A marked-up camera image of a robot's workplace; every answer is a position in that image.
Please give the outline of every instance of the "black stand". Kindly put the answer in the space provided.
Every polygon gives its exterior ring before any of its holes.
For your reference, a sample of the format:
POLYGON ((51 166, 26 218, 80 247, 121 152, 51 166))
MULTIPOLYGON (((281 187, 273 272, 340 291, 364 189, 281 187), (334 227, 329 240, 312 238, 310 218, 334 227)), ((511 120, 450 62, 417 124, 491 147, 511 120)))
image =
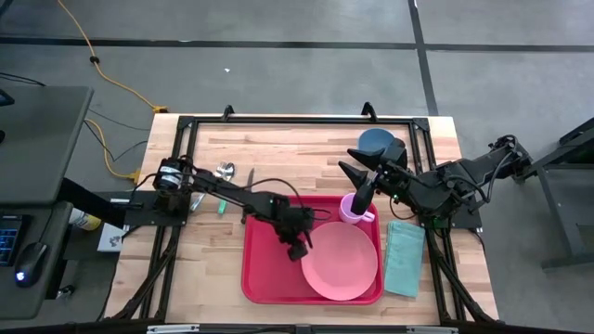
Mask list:
POLYGON ((547 260, 543 269, 594 263, 594 252, 588 251, 579 227, 594 226, 594 119, 576 127, 559 139, 559 146, 536 161, 516 179, 523 183, 538 176, 550 212, 561 227, 560 235, 569 256, 547 260))

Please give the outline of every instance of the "pink cup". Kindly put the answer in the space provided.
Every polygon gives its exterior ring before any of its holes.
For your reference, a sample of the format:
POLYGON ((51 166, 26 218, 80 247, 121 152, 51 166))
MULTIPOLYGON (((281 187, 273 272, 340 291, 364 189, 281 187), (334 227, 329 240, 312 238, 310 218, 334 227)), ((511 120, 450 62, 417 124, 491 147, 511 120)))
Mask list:
POLYGON ((350 193, 342 198, 341 209, 338 211, 338 214, 341 216, 341 220, 347 224, 357 224, 360 221, 373 222, 375 220, 375 214, 371 212, 365 212, 361 215, 351 212, 354 197, 355 193, 350 193))

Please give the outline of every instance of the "yellow cable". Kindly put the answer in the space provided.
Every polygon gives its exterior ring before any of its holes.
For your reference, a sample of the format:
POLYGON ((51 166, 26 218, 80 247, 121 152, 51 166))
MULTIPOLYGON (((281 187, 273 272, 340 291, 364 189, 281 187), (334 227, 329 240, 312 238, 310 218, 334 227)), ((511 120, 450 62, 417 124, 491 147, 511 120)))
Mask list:
POLYGON ((115 173, 111 169, 110 161, 108 160, 108 151, 106 149, 106 147, 108 145, 105 143, 105 136, 103 136, 103 131, 101 130, 101 127, 99 126, 99 124, 97 124, 93 120, 84 119, 84 121, 85 122, 89 122, 91 125, 93 125, 93 126, 95 126, 97 128, 97 131, 99 132, 99 138, 101 138, 101 144, 103 144, 103 158, 105 158, 105 165, 108 167, 108 170, 110 171, 110 173, 113 174, 114 176, 117 176, 117 177, 131 179, 131 180, 136 180, 136 178, 137 178, 137 176, 136 176, 137 171, 134 172, 134 173, 129 173, 129 174, 120 174, 120 173, 115 173))
MULTIPOLYGON (((91 50, 91 55, 96 58, 97 55, 95 54, 95 50, 93 49, 93 46, 91 45, 91 42, 89 42, 88 37, 86 37, 86 33, 84 33, 84 31, 83 31, 83 27, 81 27, 81 25, 78 23, 78 20, 74 17, 74 15, 72 15, 72 13, 66 8, 66 6, 64 6, 64 4, 62 4, 62 1, 61 0, 58 0, 58 4, 64 9, 64 11, 66 12, 66 14, 68 14, 68 16, 71 17, 71 19, 74 22, 74 24, 76 24, 76 27, 81 32, 81 35, 83 36, 84 40, 86 41, 86 44, 89 45, 89 49, 91 50)), ((122 83, 118 83, 117 81, 115 81, 115 80, 111 79, 110 77, 108 77, 107 75, 105 75, 103 73, 103 71, 101 70, 101 68, 99 68, 98 61, 97 62, 94 61, 93 64, 95 65, 95 68, 97 69, 97 72, 99 73, 99 75, 103 79, 105 79, 106 81, 108 81, 108 82, 110 82, 112 84, 115 84, 118 87, 121 87, 122 89, 125 89, 128 92, 130 92, 130 93, 138 96, 138 98, 140 98, 141 100, 143 100, 146 104, 148 104, 152 108, 152 111, 154 113, 159 113, 159 112, 162 112, 164 110, 165 111, 167 110, 167 107, 153 105, 144 96, 141 96, 140 93, 138 93, 136 90, 134 90, 134 89, 132 89, 132 88, 130 88, 130 87, 122 84, 122 83)))

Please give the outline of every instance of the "pink plate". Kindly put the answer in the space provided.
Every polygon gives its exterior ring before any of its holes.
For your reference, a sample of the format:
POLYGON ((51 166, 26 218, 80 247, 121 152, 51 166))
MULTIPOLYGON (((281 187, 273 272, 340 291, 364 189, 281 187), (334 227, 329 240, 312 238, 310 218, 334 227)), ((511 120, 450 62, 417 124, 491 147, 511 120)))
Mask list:
POLYGON ((378 273, 378 254, 356 225, 326 223, 311 233, 313 249, 301 259, 307 283, 333 301, 362 295, 378 273))

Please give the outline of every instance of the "black floor stripe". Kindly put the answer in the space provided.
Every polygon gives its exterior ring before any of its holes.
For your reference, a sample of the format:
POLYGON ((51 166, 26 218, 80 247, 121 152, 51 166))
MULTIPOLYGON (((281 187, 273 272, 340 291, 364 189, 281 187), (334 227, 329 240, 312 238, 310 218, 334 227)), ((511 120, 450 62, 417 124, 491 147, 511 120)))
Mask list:
POLYGON ((429 71, 429 61, 427 59, 425 41, 423 39, 423 32, 420 27, 419 11, 417 10, 417 4, 415 0, 408 0, 408 9, 410 10, 410 18, 412 20, 412 31, 415 34, 415 42, 417 43, 420 79, 422 81, 423 91, 425 93, 427 111, 429 116, 438 116, 439 111, 437 110, 437 101, 435 100, 435 92, 433 91, 433 83, 431 80, 431 73, 429 71))
MULTIPOLYGON (((0 36, 0 44, 13 45, 69 45, 85 46, 82 38, 13 37, 0 36)), ((366 50, 415 50, 417 43, 382 42, 267 42, 267 41, 178 41, 138 39, 91 39, 96 46, 131 47, 235 47, 235 48, 327 48, 366 50)), ((466 45, 466 44, 419 44, 426 51, 454 52, 575 52, 594 53, 594 45, 466 45)))
MULTIPOLYGON (((90 40, 93 46, 132 47, 231 47, 231 48, 319 48, 319 49, 365 49, 365 50, 414 50, 414 43, 373 42, 257 42, 257 41, 176 41, 176 40, 133 40, 96 38, 90 40)), ((13 45, 69 45, 86 46, 82 38, 44 37, 2 37, 0 44, 13 45)))
POLYGON ((594 52, 594 45, 456 45, 426 44, 429 51, 458 52, 594 52))

